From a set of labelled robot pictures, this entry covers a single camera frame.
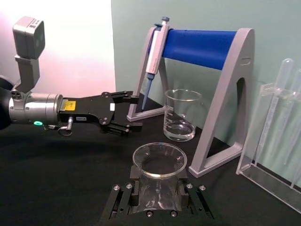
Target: green indicator light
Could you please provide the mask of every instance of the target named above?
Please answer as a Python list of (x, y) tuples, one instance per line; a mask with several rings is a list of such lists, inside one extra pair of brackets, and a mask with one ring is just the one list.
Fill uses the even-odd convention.
[(43, 125), (43, 123), (41, 121), (35, 121), (33, 124), (36, 125), (36, 126), (42, 126)]

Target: black table surface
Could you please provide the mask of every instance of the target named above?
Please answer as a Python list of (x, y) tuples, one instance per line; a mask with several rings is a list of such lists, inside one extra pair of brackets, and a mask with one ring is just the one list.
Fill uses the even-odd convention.
[[(118, 104), (123, 120), (128, 104)], [(11, 125), (0, 131), (0, 226), (92, 226), (113, 184), (129, 179), (132, 154), (151, 142), (167, 142), (193, 158), (201, 131), (177, 143), (163, 134), (163, 116), (145, 119), (129, 137), (100, 134), (94, 125), (74, 124), (71, 137), (42, 127)], [(214, 139), (210, 154), (227, 145)], [(299, 226), (301, 215), (235, 174), (238, 159), (200, 177), (223, 219), (232, 226)]]

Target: pipette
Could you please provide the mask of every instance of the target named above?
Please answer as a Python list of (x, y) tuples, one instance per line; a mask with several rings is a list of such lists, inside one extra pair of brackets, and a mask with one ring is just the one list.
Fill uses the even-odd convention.
[[(298, 77), (299, 77), (299, 80), (297, 82), (300, 85), (299, 89), (298, 89), (298, 92), (297, 92), (297, 95), (298, 94), (300, 95), (300, 92), (301, 92), (301, 69), (299, 69), (297, 73), (298, 73)], [(292, 133), (291, 133), (292, 135), (290, 136), (289, 141), (288, 141), (289, 147), (287, 149), (287, 154), (286, 154), (286, 157), (285, 157), (284, 165), (287, 164), (288, 158), (290, 157), (290, 155), (293, 151), (293, 148), (296, 145), (296, 142), (297, 142), (297, 140), (300, 136), (300, 133), (301, 133), (301, 118), (298, 117), (298, 120), (295, 123), (295, 127), (292, 130)]]
[(274, 145), (272, 146), (273, 149), (272, 149), (271, 155), (273, 155), (275, 153), (275, 151), (278, 150), (279, 142), (281, 141), (281, 137), (283, 135), (283, 132), (285, 131), (287, 121), (290, 118), (290, 114), (291, 114), (291, 111), (292, 111), (292, 108), (294, 105), (294, 99), (297, 96), (296, 94), (300, 93), (300, 91), (301, 91), (301, 69), (297, 70), (297, 73), (295, 75), (295, 78), (293, 80), (291, 88), (289, 90), (293, 92), (294, 97), (292, 100), (290, 100), (287, 103), (287, 105), (286, 105), (284, 111), (282, 112), (282, 114), (280, 115), (280, 117), (277, 118), (277, 121), (279, 123), (277, 123), (275, 142), (274, 142)]
[[(292, 67), (293, 67), (293, 60), (292, 59), (287, 58), (287, 59), (282, 61), (282, 64), (281, 64), (281, 67), (280, 67), (280, 70), (279, 70), (279, 73), (278, 73), (278, 76), (277, 76), (277, 80), (276, 80), (276, 83), (275, 83), (275, 86), (274, 86), (274, 90), (281, 91), (282, 89), (285, 88), (288, 77), (291, 73)], [(267, 114), (267, 118), (266, 118), (266, 121), (264, 123), (263, 130), (262, 130), (262, 133), (261, 133), (261, 137), (260, 137), (260, 140), (259, 140), (259, 143), (258, 143), (258, 146), (257, 146), (256, 158), (255, 158), (255, 163), (254, 163), (255, 165), (257, 165), (257, 162), (258, 162), (258, 160), (260, 158), (260, 155), (262, 153), (265, 141), (267, 139), (268, 132), (269, 132), (271, 123), (273, 121), (273, 116), (274, 116), (274, 113), (275, 113), (275, 109), (276, 109), (278, 100), (279, 100), (279, 98), (277, 96), (275, 96), (275, 94), (274, 94), (273, 98), (272, 98), (272, 101), (270, 103), (270, 106), (269, 106), (269, 111), (268, 111), (268, 114)]]
[(155, 29), (152, 37), (149, 59), (145, 70), (145, 72), (147, 73), (148, 83), (142, 103), (142, 111), (145, 108), (146, 100), (150, 93), (151, 83), (154, 80), (155, 75), (158, 73), (159, 63), (162, 58), (165, 41), (169, 31), (169, 25), (167, 24), (168, 21), (169, 18), (164, 16), (162, 17), (161, 24), (155, 24), (157, 28)]

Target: gray stand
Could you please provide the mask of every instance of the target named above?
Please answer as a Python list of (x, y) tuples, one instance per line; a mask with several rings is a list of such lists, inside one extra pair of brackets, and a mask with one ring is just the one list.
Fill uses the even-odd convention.
[[(154, 28), (149, 30), (146, 43), (143, 50), (143, 63), (139, 72), (139, 82), (134, 95), (139, 95), (143, 79), (145, 77), (145, 68), (148, 60), (148, 48), (151, 43), (151, 36)], [(227, 58), (224, 62), (222, 73), (217, 84), (217, 88), (208, 112), (208, 116), (201, 134), (196, 152), (193, 157), (189, 172), (200, 177), (215, 168), (238, 157), (244, 146), (246, 139), (250, 98), (252, 84), (252, 70), (254, 62), (254, 30), (251, 28), (241, 28), (237, 31)], [(163, 91), (168, 89), (167, 76), (164, 59), (160, 61), (159, 72), (161, 76)], [(230, 94), (237, 90), (238, 94), (238, 113), (236, 126), (236, 140), (233, 146), (227, 148), (209, 158), (207, 158), (211, 146), (217, 122), (221, 116), (225, 105), (227, 104)], [(131, 105), (127, 119), (129, 121), (141, 120), (164, 113), (164, 108), (135, 113), (136, 105)]]

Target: beaker rim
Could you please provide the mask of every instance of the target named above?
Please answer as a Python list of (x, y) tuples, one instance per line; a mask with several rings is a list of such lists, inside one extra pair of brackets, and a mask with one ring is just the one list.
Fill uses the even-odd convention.
[[(179, 153), (182, 154), (183, 158), (184, 158), (184, 163), (183, 165), (176, 171), (172, 172), (172, 173), (167, 173), (167, 174), (155, 174), (155, 173), (150, 173), (150, 172), (147, 172), (145, 170), (143, 170), (139, 165), (138, 163), (136, 162), (135, 160), (135, 155), (136, 153), (141, 150), (143, 147), (146, 147), (146, 146), (151, 146), (151, 145), (165, 145), (165, 146), (169, 146), (169, 147), (172, 147), (174, 148), (175, 150), (177, 150)], [(185, 154), (185, 152), (180, 149), (179, 147), (175, 146), (175, 145), (172, 145), (172, 144), (169, 144), (169, 143), (164, 143), (164, 142), (154, 142), (154, 143), (148, 143), (148, 144), (145, 144), (145, 145), (142, 145), (140, 147), (138, 147), (134, 153), (133, 153), (133, 163), (134, 165), (140, 170), (140, 172), (142, 172), (143, 174), (145, 174), (146, 176), (149, 176), (151, 178), (157, 178), (157, 179), (160, 179), (160, 178), (169, 178), (169, 177), (172, 177), (172, 176), (175, 176), (177, 175), (178, 173), (180, 173), (182, 170), (185, 169), (186, 165), (187, 165), (187, 156)]]
[[(169, 92), (177, 92), (177, 91), (186, 91), (186, 92), (190, 92), (190, 93), (193, 93), (193, 94), (196, 94), (197, 98), (189, 98), (189, 99), (179, 99), (179, 98), (175, 98), (175, 97), (172, 97), (170, 96), (168, 93)], [(202, 98), (202, 94), (196, 92), (196, 91), (193, 91), (193, 90), (190, 90), (190, 89), (169, 89), (167, 91), (165, 91), (165, 96), (172, 99), (172, 100), (179, 100), (179, 101), (196, 101), (196, 100), (199, 100)]]

